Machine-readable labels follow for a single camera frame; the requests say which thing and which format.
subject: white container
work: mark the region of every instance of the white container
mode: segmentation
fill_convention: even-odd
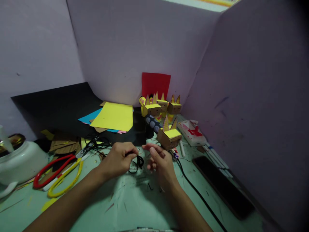
[[[17,184],[35,177],[48,164],[48,155],[35,142],[24,142],[17,150],[0,158],[0,183],[8,187],[0,193],[5,197]]]
[[[186,120],[177,123],[177,128],[183,134],[183,137],[185,137],[190,146],[203,146],[207,142],[205,136],[202,135],[200,129],[198,129],[197,124],[198,121],[195,120]],[[190,131],[194,130],[197,130],[199,135],[190,133]]]

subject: red paper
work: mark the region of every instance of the red paper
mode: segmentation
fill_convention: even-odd
[[[170,81],[171,75],[144,72],[142,75],[143,97],[150,94],[156,94],[158,91],[159,100],[161,100],[162,93],[164,93],[164,98],[166,100]]]

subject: purple wall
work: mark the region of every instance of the purple wall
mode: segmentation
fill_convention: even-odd
[[[214,30],[182,114],[287,231],[308,204],[308,40],[288,1],[242,0]]]
[[[171,75],[184,103],[218,12],[162,0],[68,0],[85,80],[103,100],[138,105],[142,72]]]
[[[1,1],[0,28],[0,124],[35,140],[11,97],[84,82],[66,1]]]

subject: blue paper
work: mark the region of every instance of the blue paper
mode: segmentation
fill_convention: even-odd
[[[107,131],[114,132],[114,133],[118,132],[118,130],[112,130],[112,129],[108,129]]]
[[[85,117],[82,117],[79,119],[79,121],[83,122],[83,123],[87,123],[87,124],[91,124],[90,120],[95,119],[98,114],[101,112],[101,109],[98,109],[97,111],[92,112],[91,114],[88,114]]]

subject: black phone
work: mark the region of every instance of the black phone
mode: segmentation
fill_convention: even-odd
[[[245,219],[254,210],[252,203],[206,156],[195,158],[192,162],[238,219]]]

